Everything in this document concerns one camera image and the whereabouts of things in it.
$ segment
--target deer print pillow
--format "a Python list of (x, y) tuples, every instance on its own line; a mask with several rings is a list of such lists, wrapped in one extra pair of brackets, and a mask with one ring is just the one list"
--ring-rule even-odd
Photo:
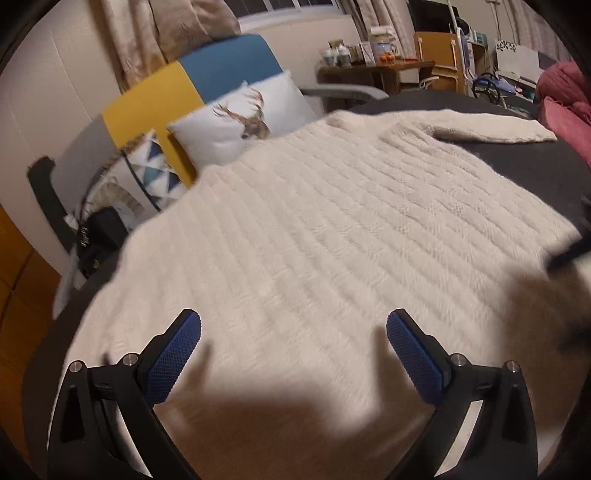
[(283, 72), (237, 89), (168, 125), (193, 164), (224, 165), (251, 144), (280, 137), (317, 120)]

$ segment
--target blue gripper pad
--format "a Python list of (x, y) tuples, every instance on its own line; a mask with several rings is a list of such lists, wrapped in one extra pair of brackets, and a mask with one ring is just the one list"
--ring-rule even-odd
[(154, 352), (156, 353), (155, 359), (148, 366), (143, 381), (142, 392), (148, 405), (163, 403), (167, 399), (200, 338), (201, 319), (199, 315), (192, 310), (185, 309), (165, 334), (154, 337), (148, 344), (142, 356), (147, 353), (148, 357), (153, 357), (150, 355), (152, 352), (147, 351), (155, 350), (154, 347), (157, 348), (157, 351)]
[(386, 333), (423, 401), (439, 405), (443, 399), (443, 374), (422, 344), (426, 335), (403, 309), (388, 316)]

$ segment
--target window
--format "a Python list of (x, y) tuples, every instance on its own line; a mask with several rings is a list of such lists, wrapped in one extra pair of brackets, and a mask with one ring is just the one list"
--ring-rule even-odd
[(307, 7), (338, 8), (337, 0), (225, 0), (236, 17), (284, 11), (301, 11)]

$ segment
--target silver bolt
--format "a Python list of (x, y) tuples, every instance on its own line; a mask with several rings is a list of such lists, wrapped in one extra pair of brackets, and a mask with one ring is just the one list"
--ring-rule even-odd
[(72, 362), (70, 364), (70, 372), (72, 372), (73, 374), (75, 374), (76, 372), (79, 372), (82, 369), (82, 362), (80, 362), (79, 360), (76, 360), (75, 362)]
[(517, 362), (514, 362), (513, 360), (509, 360), (507, 362), (507, 368), (509, 370), (511, 370), (513, 373), (517, 373), (519, 370), (521, 370), (521, 367), (519, 366), (519, 364)]
[(463, 367), (464, 365), (466, 365), (468, 363), (468, 359), (465, 356), (463, 356), (461, 353), (453, 353), (451, 355), (450, 359), (452, 360), (452, 363), (456, 367)]
[(128, 353), (123, 357), (123, 364), (131, 367), (138, 361), (138, 356), (135, 353)]

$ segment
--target yellow backrest panel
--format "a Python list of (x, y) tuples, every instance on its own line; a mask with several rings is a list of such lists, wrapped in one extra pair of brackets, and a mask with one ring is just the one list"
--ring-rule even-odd
[(117, 147), (139, 134), (155, 130), (170, 166), (190, 186), (197, 178), (195, 167), (167, 125), (203, 106), (191, 80), (175, 61), (160, 69), (115, 100), (102, 113)]

